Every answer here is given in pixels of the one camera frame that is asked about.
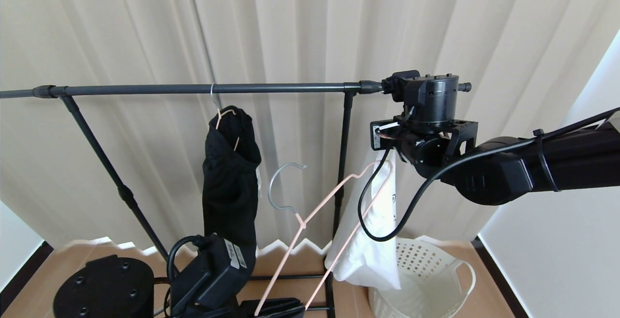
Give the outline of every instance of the clothes hanger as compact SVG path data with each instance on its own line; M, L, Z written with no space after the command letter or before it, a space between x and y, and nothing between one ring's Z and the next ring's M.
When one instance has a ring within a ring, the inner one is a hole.
M267 296L269 295L269 292L271 291L273 285L275 284L275 281L277 280L278 276L279 276L279 272L282 270L282 268L284 267L284 264L286 262L286 260L288 259L288 256L290 255L293 247L295 246L295 244L297 243L297 239L299 239L299 235L301 234L301 231L303 229L306 228L306 224L308 223L308 221L310 221L310 219L312 219L314 217L314 215L316 215L316 213L330 200L332 199L332 197L336 194L336 192L347 182L349 181L351 178L355 178L355 179L359 179L360 177L362 177L364 175L364 173L366 173L366 170L368 170L368 168L370 168L370 166L372 166L373 164L378 164L380 161L373 161L370 162L369 164L366 165L366 167L364 168L363 171L361 171L361 173L359 174L351 174L348 175L348 177L346 177L345 179L343 179L343 181L341 181L337 186L335 186L334 190L332 190L332 192L328 193L327 196L323 199L323 201L321 201L321 203L319 203L319 205L314 208L314 210L310 213L310 215L308 215L308 217L306 217L306 219L301 219L301 216L299 216L299 214L297 213L297 210L295 210L295 208L293 208L292 206L277 206L275 205L275 203L273 203L272 199L271 199L271 188L272 188L272 184L273 181L275 179L275 177L282 171L282 169L286 168L287 166L295 166L297 168L301 168L304 169L305 166L301 166L297 163L286 163L283 166L281 166L280 168L278 168L276 170L276 172L274 173L271 182L269 184L269 192L267 194L268 199L269 199L269 203L276 209L289 209L292 210L295 213L295 216L297 217L297 221L299 221L299 230L297 230L297 233L295 234L295 236L293 237L293 241L291 241L291 244L288 246L288 249L286 250L286 253L284 254L282 260L280 261L278 268L276 269L276 272L273 274L272 279L269 281L269 285L267 286L267 288L265 289L265 292L263 293L263 296L261 298L261 302L259 302L259 305L257 305L256 310L254 311L254 315L258 316L259 313L261 312L261 308L263 306L263 304L265 303L265 300L267 298ZM366 215L368 214L368 212L370 211L370 208L372 208L372 204L374 203L374 200L377 196L379 196L381 194L381 191L383 190L384 186L386 185L386 182L390 179L390 177L392 176L393 173L393 166L392 166L392 162L390 161L385 161L385 163L387 163L387 165L389 166L389 173L387 175L387 178L385 179L385 181L383 181L383 183L381 184L381 187L379 188L379 191L376 193L376 195L374 195L374 197L372 198L372 201L370 201L370 203L368 204L368 207L366 208L364 214L362 215L362 217L366 217ZM310 307L310 304L312 303L312 300L314 300L314 297L316 296L316 294L319 292L319 289L321 289L321 286L323 285L323 283L325 283L325 279L327 279L327 276L332 272L332 270L334 269L336 263L338 262L339 258L341 257L343 251L345 250L345 248L347 247L348 243L351 241L351 239L353 238L353 236L355 235L355 232L357 232L359 228L359 221L357 222L357 224L355 225L353 231L351 232L351 234L349 234L347 240L345 241L344 245L342 246L342 248L339 250L338 254L336 254L336 257L334 258L334 261L332 261L332 265L330 265L329 269L327 269L327 271L325 272L323 278L321 278L321 281L319 282L319 285L316 287L316 289L314 290L314 292L312 293L312 296L310 296L310 299L308 300L308 302L306 303L306 310L308 309L308 307Z
M232 112L233 115L237 115L237 113L235 112L235 110L233 110L232 108L230 110L226 110L223 113L220 112L219 110L219 105L217 104L217 102L215 102L215 98L213 98L213 86L215 85L215 83L211 84L211 101L213 102L213 104L215 104L215 108L217 108L217 123L215 124L215 129L217 130L217 128L219 128L219 122L222 120L222 117L224 115L226 115L227 113ZM234 149L232 149L233 151L237 151L237 145L239 145L239 136L237 137L237 142L235 142L234 144Z

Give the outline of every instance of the rack leg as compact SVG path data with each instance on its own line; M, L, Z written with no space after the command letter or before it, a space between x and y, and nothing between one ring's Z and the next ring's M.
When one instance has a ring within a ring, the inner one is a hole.
M99 141L97 141L97 138L95 138L95 135L93 134L91 128L88 126L88 123L86 123L86 119L80 112L75 100L73 100L73 97L70 96L63 96L60 98L64 102L65 106L67 106L69 112L71 112L71 115L73 115L73 118L75 118L77 125L79 126L80 130L82 130L82 133L84 133L86 140L95 151L95 154L97 154L97 157L99 157L99 160L104 165L104 168L106 168L106 171L110 175L111 179L114 181L114 184L117 186L118 195L127 204L129 209L131 209L136 219L138 219L138 223L140 223L140 226L142 226L144 232L146 232L151 241L153 241L153 244L155 245L155 248L157 248L157 251L159 251L161 256L164 257L164 260L167 260L168 252L166 251L166 248L164 248L164 245L155 234L155 231L149 224L148 220L146 220L146 217L144 217L144 214L142 214L142 210L140 210L138 203L136 202L135 198L133 198L133 193L131 192L130 188L128 188L118 176L117 171L108 159L108 156L104 152L104 149L99 144Z
M338 183L340 183L345 177L345 164L347 162L347 145L348 145L348 132L351 124L351 110L353 108L353 97L355 93L348 91L345 93L344 101L344 114L342 116L342 135L341 135L341 155L338 164ZM335 209L334 209L334 228L332 229L332 236L336 235L336 230L341 221L341 208L342 199L344 198L345 190L344 186L341 187L335 194ZM335 318L336 310L334 303L334 275L329 274L325 281L325 296L327 298L327 317Z

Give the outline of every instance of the clothing rack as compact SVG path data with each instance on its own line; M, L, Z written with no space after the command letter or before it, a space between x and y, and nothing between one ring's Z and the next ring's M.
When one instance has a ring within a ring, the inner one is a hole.
M80 87L56 87L40 86L34 89L24 89L17 91L0 91L0 99L3 98L60 98L73 118L77 122L80 130L86 137L97 157L110 175L112 181L118 188L118 195L124 201L133 215L146 232L147 236L157 248L157 251L168 258L168 252L164 245L155 234L138 203L133 197L133 193L120 179L117 171L108 159L103 148L97 141L93 131L88 126L86 119L79 110L74 96L78 95L130 95L130 94L200 94L200 93L344 93L344 113L342 117L341 131L341 150L338 165L338 182L344 178L345 164L347 162L348 134L351 122L351 111L353 99L357 94L377 93L383 90L380 82L360 81L344 83L300 83L300 84L155 84L155 85L127 85L127 86L80 86ZM335 194L334 227L332 236L335 236L340 223L342 200L344 197L344 187ZM289 279L308 279L322 278L325 272L320 274L293 274L279 276L281 280ZM270 276L255 276L250 280L270 280ZM315 305L308 308L308 311L327 311L328 318L335 318L334 303L334 277L330 273L325 281L325 305Z

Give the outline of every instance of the basket handle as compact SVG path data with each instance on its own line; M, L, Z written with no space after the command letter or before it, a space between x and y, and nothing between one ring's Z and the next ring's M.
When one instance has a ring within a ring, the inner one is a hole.
M467 265L467 267L469 267L469 271L471 272L471 285L469 285L467 292L463 292L463 290L461 290L461 292L465 294L465 298L467 298L469 294L471 294L472 290L474 290L474 287L476 286L476 271L474 271L474 267L472 267L472 265L470 265L469 262L463 261L460 259L456 259L452 263L452 265L450 265L450 267L452 269L452 272L454 273L454 276L456 276L456 280L458 281L458 276L456 275L456 269L463 264Z

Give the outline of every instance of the black garment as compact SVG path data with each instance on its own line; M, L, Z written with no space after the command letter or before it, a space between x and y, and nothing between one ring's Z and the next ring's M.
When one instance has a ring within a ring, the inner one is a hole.
M259 199L256 168L261 163L261 153L254 139L252 118L234 106L224 108L221 113L230 109L236 115L224 115L217 130L217 116L209 122L209 133L204 145L204 235L209 236L215 232L242 249L247 249L254 257L254 219ZM239 144L234 151L237 138Z

